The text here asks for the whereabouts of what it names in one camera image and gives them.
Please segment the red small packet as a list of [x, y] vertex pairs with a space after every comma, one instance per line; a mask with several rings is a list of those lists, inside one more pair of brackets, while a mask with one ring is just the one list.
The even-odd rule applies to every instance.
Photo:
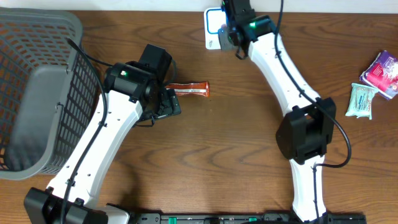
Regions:
[[171, 83], [166, 86], [166, 89], [173, 89], [177, 96], [183, 95], [199, 95], [199, 96], [210, 96], [210, 85], [208, 82], [200, 83]]

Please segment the green wet wipes packet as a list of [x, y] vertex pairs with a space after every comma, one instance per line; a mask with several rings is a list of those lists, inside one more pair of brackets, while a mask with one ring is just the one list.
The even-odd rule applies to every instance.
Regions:
[[378, 89], [359, 83], [352, 83], [351, 86], [351, 98], [345, 116], [367, 117], [372, 120], [372, 102]]

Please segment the purple red snack bag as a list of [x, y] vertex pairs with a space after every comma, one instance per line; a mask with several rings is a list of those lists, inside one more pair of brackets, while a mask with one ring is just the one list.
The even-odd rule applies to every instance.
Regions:
[[393, 99], [397, 95], [397, 57], [383, 50], [359, 79], [377, 88], [387, 100]]

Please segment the orange tissue packet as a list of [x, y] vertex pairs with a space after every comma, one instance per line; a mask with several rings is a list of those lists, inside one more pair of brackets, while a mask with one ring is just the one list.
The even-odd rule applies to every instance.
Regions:
[[235, 46], [229, 39], [228, 27], [226, 24], [223, 24], [221, 28], [218, 29], [218, 40], [222, 51], [232, 51], [235, 49]]

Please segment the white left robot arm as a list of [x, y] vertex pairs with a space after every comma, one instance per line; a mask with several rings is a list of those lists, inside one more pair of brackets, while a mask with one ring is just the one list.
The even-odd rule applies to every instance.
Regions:
[[170, 66], [116, 63], [108, 68], [96, 112], [61, 171], [46, 189], [31, 188], [24, 207], [31, 223], [130, 223], [117, 205], [97, 206], [102, 184], [127, 133], [146, 121], [180, 114], [164, 80]]

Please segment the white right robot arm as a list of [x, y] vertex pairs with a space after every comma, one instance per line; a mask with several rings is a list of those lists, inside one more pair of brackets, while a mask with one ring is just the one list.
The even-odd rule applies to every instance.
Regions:
[[283, 120], [275, 138], [292, 169], [295, 219], [320, 222], [326, 215], [322, 168], [336, 105], [305, 81], [285, 50], [279, 26], [269, 16], [227, 16], [226, 28], [237, 57], [249, 58], [259, 68], [279, 103]]

